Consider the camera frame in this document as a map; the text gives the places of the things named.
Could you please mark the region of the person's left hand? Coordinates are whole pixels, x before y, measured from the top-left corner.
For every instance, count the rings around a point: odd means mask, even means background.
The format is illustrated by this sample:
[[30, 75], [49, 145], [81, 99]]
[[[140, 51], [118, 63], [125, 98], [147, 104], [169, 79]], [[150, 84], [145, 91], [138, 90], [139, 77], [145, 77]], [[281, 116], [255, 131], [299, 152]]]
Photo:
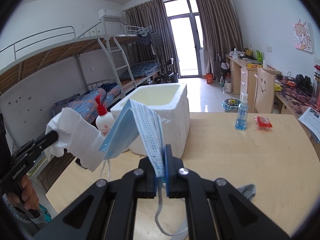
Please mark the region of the person's left hand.
[[[32, 181], [28, 175], [24, 175], [21, 179], [21, 186], [23, 188], [21, 198], [24, 201], [24, 208], [26, 210], [37, 210], [39, 209], [39, 198], [33, 187]], [[20, 199], [16, 194], [10, 192], [6, 194], [6, 198], [12, 206], [19, 206]]]

